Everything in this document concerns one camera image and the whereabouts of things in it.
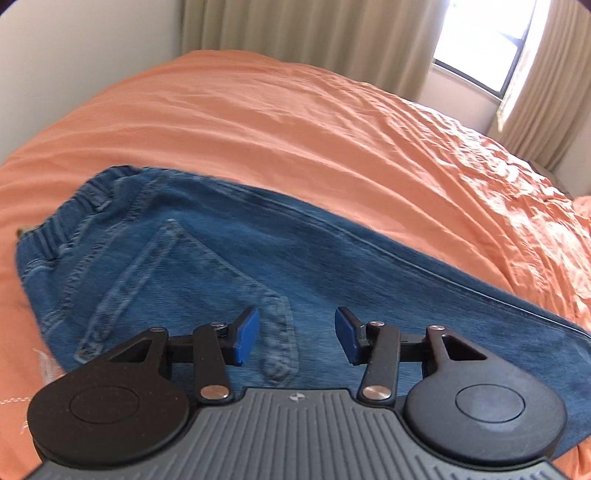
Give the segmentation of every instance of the curtain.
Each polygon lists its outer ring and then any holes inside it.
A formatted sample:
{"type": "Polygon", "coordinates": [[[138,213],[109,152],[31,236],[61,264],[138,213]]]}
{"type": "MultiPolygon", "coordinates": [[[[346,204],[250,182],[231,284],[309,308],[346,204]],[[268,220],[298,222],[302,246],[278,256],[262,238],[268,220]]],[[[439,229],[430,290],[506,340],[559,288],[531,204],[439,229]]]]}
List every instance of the curtain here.
{"type": "Polygon", "coordinates": [[[524,54],[488,136],[553,171],[590,110],[591,13],[576,0],[538,0],[524,54]]]}
{"type": "Polygon", "coordinates": [[[417,100],[449,0],[185,0],[182,52],[238,49],[417,100]]]}

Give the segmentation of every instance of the window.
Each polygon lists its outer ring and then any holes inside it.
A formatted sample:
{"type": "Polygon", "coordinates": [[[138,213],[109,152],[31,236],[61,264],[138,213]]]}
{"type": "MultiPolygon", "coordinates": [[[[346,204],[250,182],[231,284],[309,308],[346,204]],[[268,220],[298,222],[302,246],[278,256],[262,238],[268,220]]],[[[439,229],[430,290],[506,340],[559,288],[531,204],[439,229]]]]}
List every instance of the window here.
{"type": "Polygon", "coordinates": [[[534,7],[535,0],[452,0],[435,63],[502,98],[534,7]]]}

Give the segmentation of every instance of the blue denim jeans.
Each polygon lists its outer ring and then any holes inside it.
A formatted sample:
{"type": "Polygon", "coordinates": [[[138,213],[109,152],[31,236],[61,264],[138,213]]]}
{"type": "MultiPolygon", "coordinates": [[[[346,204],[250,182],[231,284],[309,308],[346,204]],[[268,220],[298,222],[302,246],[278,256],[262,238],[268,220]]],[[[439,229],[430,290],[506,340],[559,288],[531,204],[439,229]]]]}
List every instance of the blue denim jeans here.
{"type": "MultiPolygon", "coordinates": [[[[403,332],[446,325],[564,399],[562,454],[591,432],[591,336],[576,325],[299,200],[159,168],[112,167],[18,244],[18,271],[66,371],[150,326],[186,335],[261,314],[244,386],[355,391],[335,308],[403,332]]],[[[399,394],[421,378],[402,364],[399,394]]]]}

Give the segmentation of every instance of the ridged gray surface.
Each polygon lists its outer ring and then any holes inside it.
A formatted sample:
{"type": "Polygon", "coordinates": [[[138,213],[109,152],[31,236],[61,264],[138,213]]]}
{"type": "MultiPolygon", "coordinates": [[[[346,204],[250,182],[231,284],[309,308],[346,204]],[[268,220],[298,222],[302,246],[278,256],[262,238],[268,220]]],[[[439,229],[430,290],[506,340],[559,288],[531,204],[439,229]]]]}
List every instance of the ridged gray surface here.
{"type": "Polygon", "coordinates": [[[251,388],[204,409],[172,447],[136,465],[99,472],[45,463],[31,480],[564,480],[549,463],[478,472],[416,445],[396,415],[346,390],[251,388]]]}

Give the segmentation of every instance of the bed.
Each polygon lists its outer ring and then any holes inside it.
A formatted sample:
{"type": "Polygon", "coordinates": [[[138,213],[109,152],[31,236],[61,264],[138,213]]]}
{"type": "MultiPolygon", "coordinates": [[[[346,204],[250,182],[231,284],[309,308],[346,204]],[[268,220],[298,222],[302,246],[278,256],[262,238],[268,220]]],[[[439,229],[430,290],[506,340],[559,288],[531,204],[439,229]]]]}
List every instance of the bed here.
{"type": "MultiPolygon", "coordinates": [[[[311,66],[197,51],[99,94],[0,168],[0,478],[39,460],[28,402],[60,368],[14,265],[15,235],[112,165],[275,190],[344,216],[591,330],[591,226],[500,145],[434,110],[311,66]]],[[[555,464],[591,478],[591,440],[555,464]]]]}

